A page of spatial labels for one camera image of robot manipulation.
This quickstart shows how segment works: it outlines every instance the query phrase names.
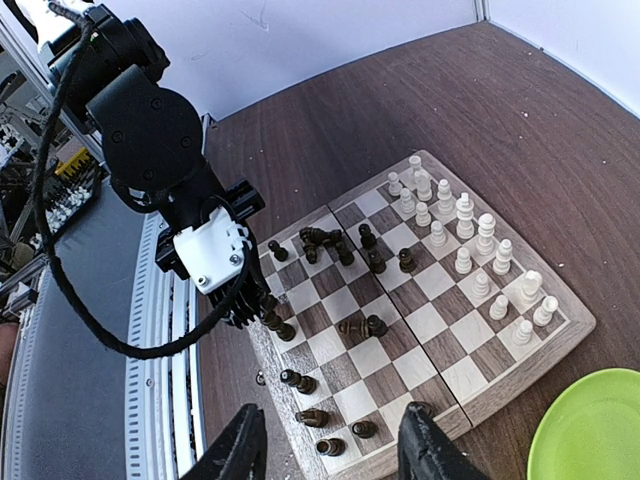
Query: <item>white chess piece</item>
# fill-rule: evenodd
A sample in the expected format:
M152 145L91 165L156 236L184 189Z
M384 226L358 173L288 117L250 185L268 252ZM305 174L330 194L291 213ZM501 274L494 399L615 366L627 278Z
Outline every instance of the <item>white chess piece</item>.
M525 302L533 303L538 298L540 287L542 287L542 275L535 270L529 270L524 274L520 296Z
M558 299L549 295L542 301L542 305L533 312L533 323L539 327L548 325L553 318L553 313L558 310Z
M476 275L476 278L473 279L473 284L471 285L471 293L480 299L489 295L491 291L491 287L489 286L489 277L486 273L480 272Z
M509 299L505 295L498 295L489 308L491 320L502 320L507 316L509 309Z
M469 250L465 247L460 247L458 249L458 254L456 256L456 272L461 275L466 275L471 271L472 263L471 263L471 254Z
M429 207L424 202L416 203L416 225L419 227L428 227L431 223L431 214Z
M513 331L513 343L516 345L526 345L531 340L533 324L529 320L523 320Z
M411 198L411 190L408 188L403 188L400 192L400 210L407 215L416 210L416 202Z
M416 187L418 188L418 200L421 202L428 202L433 197L433 192L431 191L431 177L427 173L426 170L421 170L419 172L414 173L413 178L416 182Z
M496 230L496 219L490 213L483 213L478 219L478 239L476 252L483 257L493 253L493 234Z
M441 215L449 215L455 208L453 195L451 194L451 185L446 179L440 180L438 183L438 212Z
M402 184L400 183L400 176L396 172L391 172L387 175L389 180L389 195L392 197L399 197L402 191Z
M496 259L493 261L493 271L497 275L506 275L511 269L511 258L513 256L513 245L511 240L505 238L498 245Z
M473 237L473 200L467 192L456 201L458 225L456 233L460 238L468 240Z
M447 232L441 222L436 220L431 224L431 235L429 238L431 239L431 245L434 247L442 247L447 243Z

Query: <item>wire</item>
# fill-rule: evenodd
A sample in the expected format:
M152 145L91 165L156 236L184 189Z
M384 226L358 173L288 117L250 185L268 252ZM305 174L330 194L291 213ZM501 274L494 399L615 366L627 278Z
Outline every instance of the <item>wire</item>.
M227 296L216 305L216 307L202 320L193 330L187 332L184 336L168 342L164 345L150 348L139 348L133 345L129 345L119 340L115 335L106 330L98 320L91 314L87 306L82 299L78 296L75 288L69 281L67 274L62 266L62 261L56 255L55 243L52 242L51 230L46 219L45 207L44 207L44 177L47 158L49 156L49 149L54 137L55 127L60 117L60 113L64 106L69 93L69 88L75 72L77 71L84 53L91 43L91 37L93 35L93 23L87 18L71 11L66 8L55 4L49 3L49 8L57 15L61 15L71 21L73 21L81 31L80 41L77 48L71 54L71 58L64 70L58 89L54 95L51 109L47 117L44 131L42 134L42 141L38 149L38 155L36 159L36 167L34 172L33 181L33 202L35 210L36 226L42 235L44 253L49 261L51 268L51 274L58 284L60 291L65 296L73 310L89 328L89 330L95 335L95 337L107 348L115 350L118 353L122 353L128 357L138 359L150 359L159 358L176 353L189 348L195 344L200 338L206 335L211 329L220 321L222 316L229 310L231 303L235 301L236 296L240 292L240 289L244 285L249 275L251 266L251 250L248 245L244 245L242 252L244 254L244 264L240 270L240 274L234 280L231 288L227 292ZM229 211L229 215L234 216L233 211Z

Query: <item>green plate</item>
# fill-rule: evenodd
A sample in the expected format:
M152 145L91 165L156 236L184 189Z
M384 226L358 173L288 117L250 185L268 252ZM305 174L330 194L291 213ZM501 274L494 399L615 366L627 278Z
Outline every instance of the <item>green plate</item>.
M614 368L578 380L545 414L529 480L638 480L640 373Z

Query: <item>wooden table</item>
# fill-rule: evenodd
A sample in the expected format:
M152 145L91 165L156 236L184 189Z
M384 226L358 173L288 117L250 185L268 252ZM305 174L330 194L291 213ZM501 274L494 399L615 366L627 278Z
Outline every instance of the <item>wooden table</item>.
M640 368L640 122L544 53L480 23L367 57L220 122L207 156L268 207L262 240L417 149L512 225L599 320L565 360L456 443L492 478L525 478L544 412L601 368ZM269 429L269 474L300 476L245 332L202 341L208 440L244 402Z

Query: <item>chessboard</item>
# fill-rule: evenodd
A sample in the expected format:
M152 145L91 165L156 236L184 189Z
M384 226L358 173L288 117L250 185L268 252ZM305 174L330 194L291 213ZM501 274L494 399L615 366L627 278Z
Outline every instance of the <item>chessboard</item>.
M445 228L446 242L434 246L431 225L419 226L414 212L405 213L400 197L389 193L388 175L399 175L402 187L417 202L415 157L428 172L433 196L426 201L433 221ZM595 327L595 318L580 299L486 202L426 151L381 172L327 206L289 226L259 245L261 266L276 313L294 327L290 341L260 323L249 327L254 349L300 468L307 478L374 479L397 469L397 436L406 405L429 403L436 423L455 439L496 413L566 356ZM474 202L472 238L462 239L456 211L441 214L438 183L449 182L454 200L463 192ZM495 219L492 253L481 255L478 219ZM376 237L375 249L386 262L375 274L359 227L367 224ZM354 261L339 261L336 250L319 247L318 259L305 258L299 231L304 227L341 230ZM493 270L498 243L509 239L513 258L506 274ZM276 240L288 252L278 261L267 247ZM458 273L457 252L465 247L472 268ZM415 262L404 273L398 254L409 249ZM541 274L543 285L535 296L521 296L525 272ZM479 275L489 279L488 294L474 294ZM493 320L495 299L509 300L507 313ZM545 326L533 321L544 298L552 295L559 308ZM360 325L377 315L388 326L381 337L345 332L341 324ZM521 324L531 322L527 341L518 341ZM291 369L316 380L311 394L283 384L280 374ZM307 409L329 414L322 428L299 423L295 414ZM351 431L367 420L377 427L371 438ZM320 439L342 440L338 456L319 455Z

